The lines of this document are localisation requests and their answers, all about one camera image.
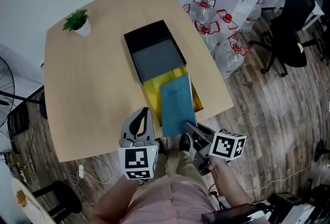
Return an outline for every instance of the white pot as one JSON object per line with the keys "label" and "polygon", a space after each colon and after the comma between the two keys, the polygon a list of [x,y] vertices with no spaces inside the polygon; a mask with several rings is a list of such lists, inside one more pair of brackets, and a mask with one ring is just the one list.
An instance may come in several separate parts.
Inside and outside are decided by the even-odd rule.
{"label": "white pot", "polygon": [[88,20],[86,20],[80,29],[75,30],[75,32],[81,36],[87,36],[91,32],[91,25],[89,24]]}

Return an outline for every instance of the black box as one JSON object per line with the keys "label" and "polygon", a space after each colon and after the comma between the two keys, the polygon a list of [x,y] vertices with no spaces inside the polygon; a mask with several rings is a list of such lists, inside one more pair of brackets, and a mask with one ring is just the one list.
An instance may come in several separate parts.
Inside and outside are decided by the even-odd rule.
{"label": "black box", "polygon": [[142,83],[186,65],[164,20],[126,33],[124,38]]}

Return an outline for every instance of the potted plant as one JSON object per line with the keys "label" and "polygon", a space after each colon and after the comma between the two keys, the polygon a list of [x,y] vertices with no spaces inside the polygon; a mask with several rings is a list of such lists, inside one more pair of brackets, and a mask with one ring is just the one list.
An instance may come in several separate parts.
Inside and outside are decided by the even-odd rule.
{"label": "potted plant", "polygon": [[81,36],[87,36],[91,32],[91,25],[88,22],[89,16],[86,14],[87,9],[77,10],[67,18],[67,22],[63,26],[63,30],[74,30]]}

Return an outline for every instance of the human hand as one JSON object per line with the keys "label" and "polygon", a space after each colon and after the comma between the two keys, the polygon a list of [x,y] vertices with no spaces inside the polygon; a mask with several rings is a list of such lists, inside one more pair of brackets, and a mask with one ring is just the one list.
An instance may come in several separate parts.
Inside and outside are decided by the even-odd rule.
{"label": "human hand", "polygon": [[223,167],[227,165],[226,160],[223,158],[209,156],[208,159],[210,161],[210,165],[207,167],[207,169],[209,169],[210,171],[212,171],[215,167]]}

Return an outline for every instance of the laminate flooring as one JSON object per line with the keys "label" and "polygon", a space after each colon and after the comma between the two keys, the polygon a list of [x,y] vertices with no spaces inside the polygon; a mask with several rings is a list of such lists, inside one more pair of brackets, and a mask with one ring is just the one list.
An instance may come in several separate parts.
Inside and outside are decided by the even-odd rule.
{"label": "laminate flooring", "polygon": [[[242,39],[246,43],[260,40],[262,32],[269,30],[270,20],[277,15],[272,11],[263,11],[253,31],[242,34]],[[301,42],[310,40],[312,32],[316,33],[314,26],[305,32],[300,31]],[[202,122],[215,131],[225,128],[247,135],[243,156],[230,162],[245,190],[260,189],[308,167],[314,161],[318,140],[324,139],[326,144],[329,143],[329,118],[326,118],[324,107],[329,101],[330,67],[320,61],[315,46],[305,48],[305,52],[308,65],[304,68],[287,67],[288,75],[282,78],[277,60],[266,75],[261,74],[260,69],[268,64],[271,53],[254,45],[244,64],[225,81],[234,107]],[[111,173],[106,165],[92,157],[59,163],[47,120],[40,116],[38,105],[27,103],[27,106],[34,129],[30,126],[27,131],[14,136],[13,140],[25,158],[31,145],[35,173],[32,172],[33,166],[30,172],[35,175],[31,176],[30,188],[40,189],[55,180],[68,183],[82,201],[83,210],[80,214],[71,214],[63,222],[87,223],[95,203],[122,175],[117,153],[98,156],[109,166]],[[178,137],[168,142],[163,139],[163,143],[166,148],[175,148]],[[272,183],[260,191],[249,191],[248,194],[254,201],[267,199],[273,192],[298,194],[306,186],[308,178],[314,179],[313,186],[330,184],[328,162],[329,156],[324,156],[319,163],[289,179]],[[85,170],[99,180],[107,182],[111,175],[112,180],[103,185],[86,176],[78,185],[71,184],[69,175],[76,175],[80,163],[84,163]],[[205,176],[205,181],[207,185],[213,183],[210,175]],[[49,210],[57,205],[52,194],[40,199]]]}

